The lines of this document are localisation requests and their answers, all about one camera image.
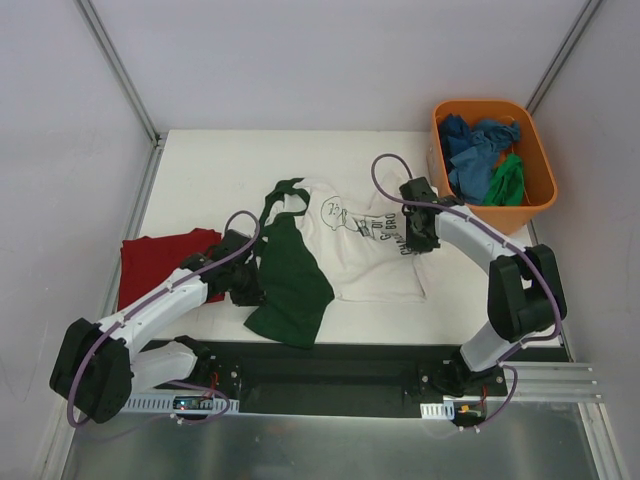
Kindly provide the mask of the white and green t shirt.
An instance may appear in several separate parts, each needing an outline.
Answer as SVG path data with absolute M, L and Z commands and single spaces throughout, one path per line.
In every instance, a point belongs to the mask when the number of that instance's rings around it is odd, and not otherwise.
M 309 349 L 334 301 L 421 303 L 427 294 L 399 204 L 363 203 L 324 180 L 280 180 L 266 196 L 254 253 L 265 292 L 244 325 Z

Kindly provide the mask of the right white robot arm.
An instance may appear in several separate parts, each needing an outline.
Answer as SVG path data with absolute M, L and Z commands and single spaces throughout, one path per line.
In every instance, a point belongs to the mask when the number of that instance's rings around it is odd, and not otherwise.
M 447 242 L 488 276 L 486 323 L 430 375 L 445 395 L 473 394 L 536 333 L 559 330 L 567 306 L 555 254 L 544 244 L 516 245 L 455 197 L 438 196 L 424 177 L 399 192 L 410 252 L 426 255 Z

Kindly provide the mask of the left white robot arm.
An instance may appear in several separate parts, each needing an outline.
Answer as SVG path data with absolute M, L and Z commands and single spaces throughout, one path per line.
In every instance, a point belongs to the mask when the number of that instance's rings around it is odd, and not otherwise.
M 240 306 L 264 298 L 252 257 L 255 236 L 236 230 L 220 244 L 187 257 L 155 288 L 130 306 L 95 323 L 80 318 L 63 337 L 49 380 L 67 402 L 69 424 L 101 424 L 130 396 L 174 381 L 209 391 L 214 367 L 203 343 L 182 335 L 154 349 L 154 337 L 186 313 L 227 293 Z

